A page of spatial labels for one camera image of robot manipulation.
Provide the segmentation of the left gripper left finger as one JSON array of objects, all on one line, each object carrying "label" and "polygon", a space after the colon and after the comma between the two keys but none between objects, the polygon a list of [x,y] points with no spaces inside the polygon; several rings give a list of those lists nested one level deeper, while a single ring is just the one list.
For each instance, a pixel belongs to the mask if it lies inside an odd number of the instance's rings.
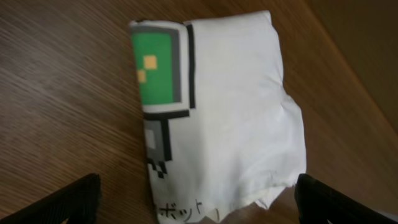
[{"label": "left gripper left finger", "polygon": [[88,174],[3,218],[1,224],[94,224],[100,198],[100,176]]}]

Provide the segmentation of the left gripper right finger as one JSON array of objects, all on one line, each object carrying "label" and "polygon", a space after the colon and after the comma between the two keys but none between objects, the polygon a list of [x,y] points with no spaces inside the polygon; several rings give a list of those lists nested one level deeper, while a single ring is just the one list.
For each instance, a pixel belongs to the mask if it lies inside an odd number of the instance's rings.
[{"label": "left gripper right finger", "polygon": [[308,174],[299,175],[294,197],[303,224],[397,224],[396,218],[372,210]]}]

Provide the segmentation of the white garment green tag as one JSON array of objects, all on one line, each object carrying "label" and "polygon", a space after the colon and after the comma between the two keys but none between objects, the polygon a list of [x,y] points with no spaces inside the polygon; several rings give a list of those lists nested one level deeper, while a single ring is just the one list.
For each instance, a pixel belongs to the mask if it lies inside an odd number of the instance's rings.
[{"label": "white garment green tag", "polygon": [[159,223],[268,209],[296,184],[307,166],[303,119],[283,87],[269,11],[129,28]]}]

